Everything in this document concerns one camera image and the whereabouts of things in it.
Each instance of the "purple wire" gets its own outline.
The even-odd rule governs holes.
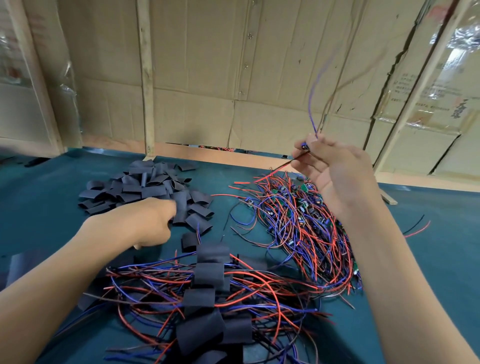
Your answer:
[[[313,94],[315,93],[315,88],[317,87],[319,81],[320,81],[320,78],[322,77],[322,74],[325,73],[325,71],[328,69],[328,67],[330,67],[330,64],[333,62],[333,59],[335,58],[335,55],[336,53],[338,52],[338,50],[340,49],[340,47],[337,47],[332,55],[330,56],[329,59],[327,59],[327,62],[324,64],[324,66],[320,69],[320,71],[318,72],[317,74],[317,78],[315,80],[315,82],[313,83],[312,85],[312,88],[310,89],[310,94],[308,95],[308,116],[310,117],[310,121],[312,122],[312,126],[313,126],[313,131],[315,132],[315,135],[317,135],[317,128],[315,127],[315,123],[313,122],[313,116],[312,116],[312,98],[313,98]]]

